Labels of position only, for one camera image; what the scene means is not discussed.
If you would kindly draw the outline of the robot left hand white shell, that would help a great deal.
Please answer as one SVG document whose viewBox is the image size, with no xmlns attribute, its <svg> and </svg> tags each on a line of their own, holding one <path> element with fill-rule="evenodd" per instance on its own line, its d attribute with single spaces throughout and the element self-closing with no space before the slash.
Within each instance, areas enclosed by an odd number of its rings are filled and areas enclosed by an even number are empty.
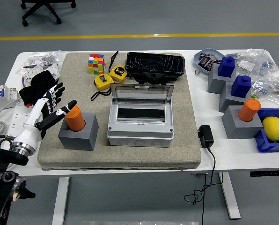
<svg viewBox="0 0 279 225">
<path fill-rule="evenodd" d="M 37 143 L 44 138 L 44 132 L 60 122 L 74 108 L 76 100 L 54 110 L 61 101 L 60 97 L 64 90 L 65 87 L 61 82 L 36 101 L 24 124 L 23 132 L 13 141 L 11 151 L 32 155 L 37 149 Z"/>
</svg>

